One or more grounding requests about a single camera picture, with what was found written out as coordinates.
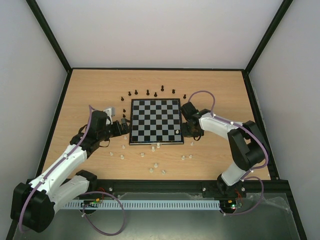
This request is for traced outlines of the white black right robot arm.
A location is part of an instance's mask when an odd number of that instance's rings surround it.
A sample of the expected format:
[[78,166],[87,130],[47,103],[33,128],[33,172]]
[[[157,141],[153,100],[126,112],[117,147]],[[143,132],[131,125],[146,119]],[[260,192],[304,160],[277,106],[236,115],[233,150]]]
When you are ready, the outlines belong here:
[[228,140],[233,162],[217,178],[220,195],[229,196],[244,177],[269,163],[269,147],[255,122],[231,121],[208,109],[199,111],[191,102],[185,103],[180,111],[186,120],[182,124],[183,136],[198,141],[211,132]]

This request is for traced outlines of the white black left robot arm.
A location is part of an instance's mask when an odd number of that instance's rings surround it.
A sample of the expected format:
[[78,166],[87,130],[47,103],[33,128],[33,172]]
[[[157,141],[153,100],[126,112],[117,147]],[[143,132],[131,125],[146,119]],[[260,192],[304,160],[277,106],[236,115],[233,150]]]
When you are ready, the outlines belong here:
[[60,157],[38,177],[15,187],[10,217],[22,233],[26,229],[43,232],[56,213],[76,197],[105,194],[98,190],[98,177],[91,172],[80,170],[67,178],[101,148],[102,142],[129,132],[126,118],[112,120],[114,111],[112,107],[103,111],[90,108],[87,124],[72,137]]

